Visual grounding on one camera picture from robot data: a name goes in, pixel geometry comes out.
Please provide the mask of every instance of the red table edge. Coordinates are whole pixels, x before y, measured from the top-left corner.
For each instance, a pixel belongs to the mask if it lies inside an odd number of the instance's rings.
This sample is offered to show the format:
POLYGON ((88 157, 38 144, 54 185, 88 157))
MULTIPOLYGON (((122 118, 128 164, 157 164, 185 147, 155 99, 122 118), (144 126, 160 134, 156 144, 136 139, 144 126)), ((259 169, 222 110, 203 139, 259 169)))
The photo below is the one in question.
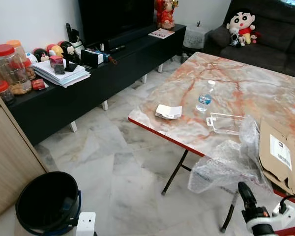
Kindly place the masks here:
MULTIPOLYGON (((176 140, 174 140, 174 139, 171 139, 170 137, 168 137, 168 136, 166 136, 166 135, 164 135, 164 134, 161 134, 161 133, 155 131, 154 129, 151 129, 151 128, 149 128, 149 127, 147 127, 147 126, 145 126, 145 125, 143 125, 143 124, 141 124, 141 123, 139 123, 139 122, 137 122, 137 121, 131 119, 130 117, 128 117, 128 120, 129 120, 130 122, 132 122, 132 123, 134 123, 134 124, 136 124, 136 125, 138 125, 138 126, 144 128, 144 129, 146 129, 146 130, 148 130, 148 131, 150 131, 150 132, 152 132, 152 133, 154 133, 154 134, 156 134, 156 135, 158 135, 158 136, 164 138, 164 139, 167 139, 168 141, 171 141, 171 142, 174 143, 174 144, 177 144, 177 145, 181 146, 182 148, 184 148, 184 149, 186 149, 186 150, 188 150, 188 151, 193 152, 194 154, 197 154, 197 155, 199 155, 199 156, 204 156, 204 154, 202 154, 201 152, 196 151, 196 150, 194 150, 194 149, 192 149, 192 148, 190 148, 190 147, 188 147, 188 146, 186 146, 186 145, 184 145, 184 144, 182 144, 182 143, 180 143, 180 142, 178 142, 178 141, 176 141, 176 140)), ((279 190, 273 189, 273 192, 274 192, 276 195, 281 196, 282 198, 283 198, 283 197, 286 197, 286 194, 280 192, 279 190)), ((288 201, 291 201, 291 202, 295 203, 295 199, 294 199, 294 198, 288 199, 288 201)))
POLYGON ((295 236, 295 227, 279 230, 275 232, 279 236, 295 236))

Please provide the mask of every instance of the white side table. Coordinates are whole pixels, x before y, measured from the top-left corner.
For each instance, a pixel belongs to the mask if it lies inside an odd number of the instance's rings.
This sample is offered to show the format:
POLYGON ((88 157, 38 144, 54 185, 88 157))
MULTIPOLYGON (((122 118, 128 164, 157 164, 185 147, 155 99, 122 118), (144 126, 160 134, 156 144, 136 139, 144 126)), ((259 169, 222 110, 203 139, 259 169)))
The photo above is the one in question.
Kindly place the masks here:
POLYGON ((207 32, 209 32, 209 30, 202 26, 198 27, 197 25, 188 25, 183 45, 186 48, 192 49, 203 48, 207 32))

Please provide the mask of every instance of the cabinet leg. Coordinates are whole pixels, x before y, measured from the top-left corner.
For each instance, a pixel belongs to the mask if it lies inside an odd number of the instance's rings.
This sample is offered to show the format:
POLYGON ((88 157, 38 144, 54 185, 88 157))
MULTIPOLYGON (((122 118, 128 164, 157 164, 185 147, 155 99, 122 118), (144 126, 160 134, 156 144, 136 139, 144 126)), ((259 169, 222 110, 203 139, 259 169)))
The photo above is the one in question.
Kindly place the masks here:
POLYGON ((160 64, 158 67, 158 72, 162 73, 163 72, 163 64, 160 64))
POLYGON ((75 132, 78 131, 77 124, 75 123, 75 121, 74 121, 74 122, 71 122, 71 123, 69 124, 69 126, 70 126, 70 129, 71 129, 71 131, 72 131, 73 133, 75 133, 75 132))
POLYGON ((143 84, 145 84, 147 82, 147 76, 148 76, 147 74, 142 76, 141 81, 143 84))
POLYGON ((108 102, 107 102, 107 100, 102 103, 102 107, 103 107, 104 111, 108 110, 108 102))

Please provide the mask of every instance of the barcode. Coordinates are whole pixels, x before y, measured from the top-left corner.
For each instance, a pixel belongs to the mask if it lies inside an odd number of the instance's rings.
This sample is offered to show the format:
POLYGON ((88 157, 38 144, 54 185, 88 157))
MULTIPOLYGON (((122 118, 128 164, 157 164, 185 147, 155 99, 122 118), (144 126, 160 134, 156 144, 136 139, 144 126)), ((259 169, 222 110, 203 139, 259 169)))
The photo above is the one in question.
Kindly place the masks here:
POLYGON ((286 159, 286 158, 284 158, 283 156, 281 156, 280 154, 278 154, 278 156, 279 156, 279 158, 286 164, 286 165, 288 165, 289 167, 290 167, 290 163, 289 163, 289 161, 286 159))

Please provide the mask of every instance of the plastic water bottle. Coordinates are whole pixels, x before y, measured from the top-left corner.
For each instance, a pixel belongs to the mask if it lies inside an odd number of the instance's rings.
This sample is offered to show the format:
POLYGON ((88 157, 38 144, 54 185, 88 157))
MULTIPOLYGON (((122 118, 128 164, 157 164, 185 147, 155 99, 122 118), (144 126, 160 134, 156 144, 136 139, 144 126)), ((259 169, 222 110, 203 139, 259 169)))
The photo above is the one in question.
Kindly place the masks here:
POLYGON ((207 87, 206 90, 202 91, 202 93, 199 95, 199 103, 197 104, 196 108, 200 112, 205 112, 209 105, 212 102, 212 92, 214 90, 215 81, 208 80, 207 81, 207 87))

